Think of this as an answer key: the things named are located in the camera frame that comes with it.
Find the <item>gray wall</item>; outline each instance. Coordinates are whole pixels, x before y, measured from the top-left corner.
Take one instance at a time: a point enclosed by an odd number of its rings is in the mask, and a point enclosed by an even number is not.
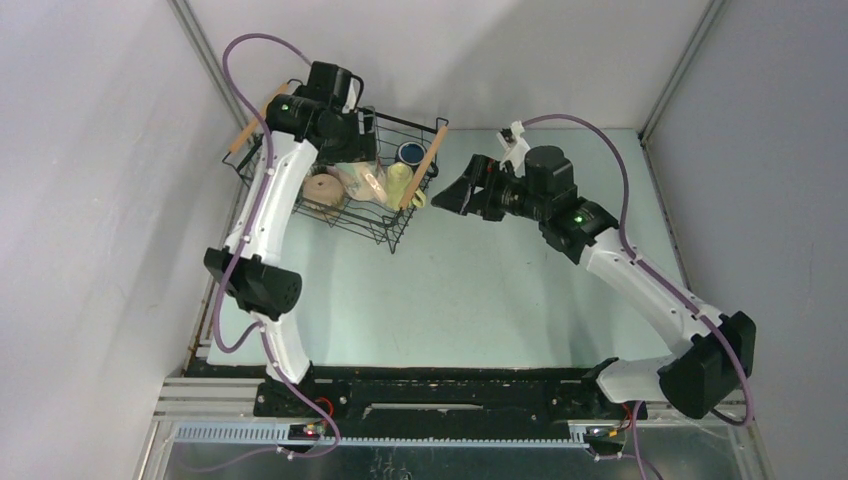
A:
[[[502,128],[570,112],[632,128],[709,0],[190,3],[218,54],[243,33],[278,34],[361,75],[364,104],[401,118],[428,123],[439,114],[452,128]],[[253,101],[307,74],[267,42],[239,46],[231,66]]]
[[[848,2],[737,1],[649,146],[695,291],[758,324],[780,478],[844,478]]]
[[[3,2],[0,39],[0,477],[130,478],[236,128],[166,2]]]

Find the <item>wire basket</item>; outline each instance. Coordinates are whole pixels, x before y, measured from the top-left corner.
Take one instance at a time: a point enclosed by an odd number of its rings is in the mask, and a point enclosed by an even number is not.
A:
[[[360,112],[364,132],[368,133],[372,130],[374,132],[375,157],[382,166],[394,163],[397,148],[405,142],[418,142],[429,149],[438,129],[448,124],[447,119],[439,117],[434,127],[427,127],[377,112],[371,107],[362,107]],[[253,181],[260,147],[261,138],[255,137],[250,151],[238,165],[224,162],[238,173],[245,185],[249,186]],[[438,155],[433,158],[434,164],[437,163],[437,157]],[[431,170],[424,175],[419,186],[422,192],[427,191],[430,181],[437,172],[438,169]],[[347,196],[341,206],[334,207],[319,204],[298,195],[294,211],[323,222],[330,228],[340,228],[370,238],[377,245],[386,243],[389,251],[394,254],[400,237],[403,236],[416,208],[410,204],[405,210],[394,211],[376,200],[358,201]]]

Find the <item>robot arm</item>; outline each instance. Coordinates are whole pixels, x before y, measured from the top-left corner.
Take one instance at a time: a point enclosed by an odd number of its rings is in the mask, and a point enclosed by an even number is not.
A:
[[[273,352],[266,371],[278,381],[275,367],[289,381],[299,383],[311,363],[300,341],[294,311],[302,279],[281,265],[284,234],[300,186],[315,163],[354,161],[375,154],[375,146],[368,142],[369,132],[360,132],[355,108],[358,94],[352,80],[359,81],[361,92],[359,77],[337,65],[313,62],[306,84],[293,95],[278,95],[271,101],[266,121],[272,132],[274,158],[268,161],[266,142],[235,227],[221,250],[207,249],[204,257],[219,283],[233,255],[239,257],[222,288],[259,323]]]
[[[432,204],[489,221],[500,221],[507,213],[537,221],[551,247],[627,298],[671,352],[639,361],[609,359],[590,372],[590,380],[613,403],[668,401],[689,417],[703,418],[739,379],[722,346],[699,319],[706,316],[719,325],[746,375],[753,364],[753,322],[742,312],[727,317],[660,273],[649,259],[631,256],[625,247],[634,253],[636,247],[627,239],[629,245],[622,243],[618,221],[600,205],[578,197],[572,164],[562,150],[528,149],[522,132],[520,124],[502,131],[501,143],[507,148],[503,161],[474,155],[464,174]],[[518,177],[514,157],[522,151],[525,174]]]

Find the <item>light blue table surface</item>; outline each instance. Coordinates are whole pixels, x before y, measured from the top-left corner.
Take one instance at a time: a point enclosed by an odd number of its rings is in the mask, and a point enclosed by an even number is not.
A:
[[[647,165],[632,130],[607,134],[630,175],[628,233],[641,251],[680,278]],[[574,163],[579,193],[616,217],[622,183],[607,147],[586,130],[536,130],[532,146],[557,145]],[[500,158],[494,131],[451,131],[439,151],[442,191],[472,154]],[[545,244],[537,225],[415,213],[397,253],[303,215],[284,241],[285,268],[301,273],[296,307],[304,348],[323,365],[383,367],[591,366],[618,356],[668,353],[649,324],[610,287]],[[250,324],[227,297],[222,330],[232,343]],[[208,362],[264,364],[258,334],[227,355],[213,342]]]

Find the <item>wooden stick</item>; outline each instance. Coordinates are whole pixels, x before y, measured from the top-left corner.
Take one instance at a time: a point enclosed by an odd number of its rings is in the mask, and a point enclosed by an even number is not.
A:
[[[268,104],[271,103],[271,100],[273,100],[274,97],[281,93],[286,93],[286,90],[288,90],[288,88],[289,84],[288,82],[286,82],[280,85],[280,88],[278,88],[277,91],[274,92],[273,95],[271,95],[271,98],[268,99],[268,101],[265,103],[265,106],[262,107],[262,110],[260,110],[259,112],[262,114],[262,118],[265,118],[265,113],[268,111]],[[242,145],[244,145],[244,142],[246,142],[247,139],[250,138],[250,136],[253,134],[254,130],[256,130],[256,127],[258,126],[259,120],[257,120],[256,117],[251,118],[250,123],[248,123],[247,126],[244,127],[244,130],[241,131],[239,136],[236,137],[235,141],[233,141],[233,143],[230,145],[230,153],[235,154],[236,152],[241,150],[241,147]]]
[[[424,175],[427,173],[427,169],[430,168],[430,164],[433,163],[433,158],[435,158],[436,152],[439,151],[439,146],[442,144],[442,140],[445,139],[445,135],[447,134],[447,125],[440,128],[436,133],[436,138],[434,138],[433,143],[430,144],[430,149],[427,150],[427,153],[421,160],[421,164],[418,165],[418,170],[415,170],[415,176],[412,177],[412,182],[408,187],[406,187],[406,193],[404,193],[403,197],[400,199],[400,208],[406,209],[409,206],[409,202],[412,201],[415,191],[418,190],[418,187],[421,185],[421,180],[424,180]]]

